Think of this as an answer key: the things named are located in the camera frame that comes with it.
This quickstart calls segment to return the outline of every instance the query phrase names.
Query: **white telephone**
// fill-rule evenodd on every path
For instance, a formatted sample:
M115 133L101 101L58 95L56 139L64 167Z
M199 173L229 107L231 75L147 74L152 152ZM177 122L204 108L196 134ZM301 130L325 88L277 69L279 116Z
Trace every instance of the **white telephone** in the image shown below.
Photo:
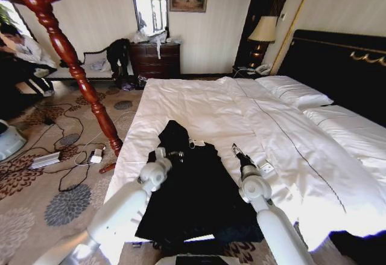
M271 72L272 64L260 65L255 69L255 72L260 75L268 75Z

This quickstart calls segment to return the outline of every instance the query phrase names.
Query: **black headboard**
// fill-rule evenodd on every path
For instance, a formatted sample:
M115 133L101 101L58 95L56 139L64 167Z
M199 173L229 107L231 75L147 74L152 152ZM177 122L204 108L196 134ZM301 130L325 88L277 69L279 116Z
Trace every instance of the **black headboard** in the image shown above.
M386 127L386 37L296 30L278 74Z

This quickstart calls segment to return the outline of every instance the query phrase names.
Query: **small white tag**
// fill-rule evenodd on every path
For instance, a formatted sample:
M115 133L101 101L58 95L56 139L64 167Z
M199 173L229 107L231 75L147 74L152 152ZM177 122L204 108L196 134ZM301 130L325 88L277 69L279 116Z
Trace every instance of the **small white tag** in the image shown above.
M274 167L269 164L268 162L266 162L265 164L263 165L260 165L260 169L264 172L264 173L269 173L271 171L274 170Z
M205 142L203 140L193 140L195 146L205 146Z

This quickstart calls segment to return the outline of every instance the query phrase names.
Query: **turned wooden post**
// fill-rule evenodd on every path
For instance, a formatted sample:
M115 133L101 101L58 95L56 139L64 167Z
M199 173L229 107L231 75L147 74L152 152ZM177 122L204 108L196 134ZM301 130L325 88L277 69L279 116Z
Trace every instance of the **turned wooden post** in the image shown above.
M59 29L59 22L52 12L52 3L58 0L23 1L25 5L36 14L39 22L46 28L52 45L60 58L69 66L71 76L78 82L83 97L91 104L92 113L96 116L103 133L109 139L115 155L118 156L122 147L122 141L118 137L113 121L107 114L106 108L98 101L95 89L88 82L84 69L78 64L78 57L74 47L61 29Z

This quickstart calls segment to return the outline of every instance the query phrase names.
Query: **floral carpet pattern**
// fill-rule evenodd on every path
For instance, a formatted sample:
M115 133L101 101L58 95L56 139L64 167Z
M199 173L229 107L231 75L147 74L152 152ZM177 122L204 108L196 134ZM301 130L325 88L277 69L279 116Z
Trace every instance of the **floral carpet pattern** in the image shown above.
M106 82L93 85L124 139L134 113L123 113L137 111L142 91L121 91ZM61 238L83 231L103 204L113 174L99 174L99 169L114 163L116 157L106 137L98 135L98 122L76 83L54 82L54 87L53 97L44 98L9 121L28 141L19 152L0 162L0 265L31 264ZM102 162L88 166L90 153L104 147ZM57 151L59 163L29 169L34 158ZM85 165L76 166L75 158ZM243 263L276 264L265 241L228 244L224 255L238 257ZM312 256L318 265L353 264L328 239ZM152 243L127 243L119 263L154 265L161 257L161 250ZM108 261L98 251L80 264L105 265Z
M90 195L90 188L85 184L59 192L45 211L47 226L66 225L79 217L90 205Z

